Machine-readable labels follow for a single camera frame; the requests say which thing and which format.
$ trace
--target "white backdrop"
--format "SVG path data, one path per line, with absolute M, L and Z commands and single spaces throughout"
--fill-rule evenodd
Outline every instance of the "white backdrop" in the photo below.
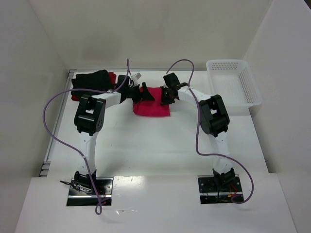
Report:
M 311 10 L 274 0 L 244 58 L 263 104 L 252 109 L 262 152 L 279 179 L 297 231 L 310 232 Z
M 67 69 L 243 58 L 270 0 L 30 0 Z
M 27 0 L 0 7 L 0 232 L 12 233 L 31 177 L 50 137 L 42 124 L 49 97 L 63 90 L 66 69 Z M 51 104 L 53 127 L 59 101 Z

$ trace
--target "mesh basket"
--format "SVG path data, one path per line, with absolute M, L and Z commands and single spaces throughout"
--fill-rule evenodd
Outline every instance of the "mesh basket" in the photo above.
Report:
M 262 103 L 252 71 L 243 60 L 212 60 L 206 63 L 214 95 L 228 107 L 251 107 Z

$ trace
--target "metal base plate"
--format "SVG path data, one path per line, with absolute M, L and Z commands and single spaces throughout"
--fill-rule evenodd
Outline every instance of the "metal base plate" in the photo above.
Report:
M 113 178 L 97 178 L 98 192 L 103 199 L 110 198 L 103 202 L 103 205 L 111 205 Z M 96 206 L 98 203 L 95 192 L 86 194 L 85 192 L 77 191 L 69 188 L 67 206 Z
M 215 203 L 232 203 L 231 197 L 228 195 L 241 194 L 242 196 L 236 196 L 234 201 L 241 202 L 244 200 L 240 178 L 236 176 L 232 182 L 233 186 L 220 190 L 218 196 L 217 186 L 214 183 L 213 176 L 200 176 L 198 177 L 200 200 L 201 204 L 215 204 Z

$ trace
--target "red cloth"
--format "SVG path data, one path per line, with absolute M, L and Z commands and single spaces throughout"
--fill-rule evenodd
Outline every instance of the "red cloth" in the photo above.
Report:
M 133 111 L 143 117 L 167 117 L 170 115 L 170 106 L 161 105 L 161 87 L 148 87 L 148 91 L 154 97 L 154 101 L 140 101 L 133 103 Z
M 109 72 L 108 75 L 109 75 L 109 79 L 110 79 L 111 83 L 116 83 L 117 75 L 114 74 L 113 72 Z M 79 98 L 74 96 L 74 95 L 71 96 L 71 100 L 80 101 Z

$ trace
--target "folded black garment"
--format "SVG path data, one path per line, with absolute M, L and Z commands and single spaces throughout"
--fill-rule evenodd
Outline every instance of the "folded black garment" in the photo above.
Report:
M 98 91 L 108 91 L 114 88 L 114 85 L 109 78 L 109 74 L 105 69 L 92 74 L 77 74 L 76 78 L 72 79 L 71 82 L 73 84 L 73 89 L 85 88 Z M 80 99 L 82 95 L 92 96 L 98 95 L 99 93 L 92 91 L 72 91 L 71 94 Z

